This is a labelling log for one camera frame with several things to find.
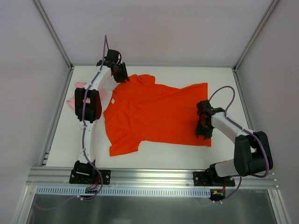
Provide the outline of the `orange t shirt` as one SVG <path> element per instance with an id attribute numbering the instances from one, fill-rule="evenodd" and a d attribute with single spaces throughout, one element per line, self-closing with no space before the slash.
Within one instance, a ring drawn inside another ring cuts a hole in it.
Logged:
<path id="1" fill-rule="evenodd" d="M 138 151 L 142 141 L 210 147 L 195 134 L 196 104 L 208 98 L 208 84 L 184 88 L 157 84 L 152 75 L 132 75 L 112 92 L 103 112 L 110 156 Z"/>

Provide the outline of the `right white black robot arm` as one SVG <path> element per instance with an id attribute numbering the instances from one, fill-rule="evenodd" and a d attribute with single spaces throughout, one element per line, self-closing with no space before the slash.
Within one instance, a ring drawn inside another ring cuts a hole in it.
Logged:
<path id="1" fill-rule="evenodd" d="M 217 162 L 194 175 L 194 184 L 199 186 L 234 186 L 234 176 L 255 176 L 264 178 L 273 168 L 273 159 L 267 134 L 243 128 L 227 116 L 221 107 L 213 108 L 209 100 L 197 103 L 199 117 L 195 134 L 210 140 L 215 129 L 221 131 L 234 144 L 231 160 Z"/>

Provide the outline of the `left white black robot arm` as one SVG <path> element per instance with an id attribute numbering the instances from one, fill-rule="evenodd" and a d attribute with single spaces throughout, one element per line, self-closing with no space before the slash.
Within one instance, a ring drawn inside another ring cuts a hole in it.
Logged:
<path id="1" fill-rule="evenodd" d="M 110 76 L 117 83 L 129 81 L 121 53 L 113 49 L 109 49 L 97 62 L 94 77 L 84 87 L 75 89 L 75 115 L 80 122 L 81 146 L 78 159 L 71 171 L 69 180 L 71 184 L 110 184 L 110 170 L 100 170 L 99 175 L 93 168 L 96 160 L 93 149 L 94 134 L 102 115 L 100 89 Z"/>

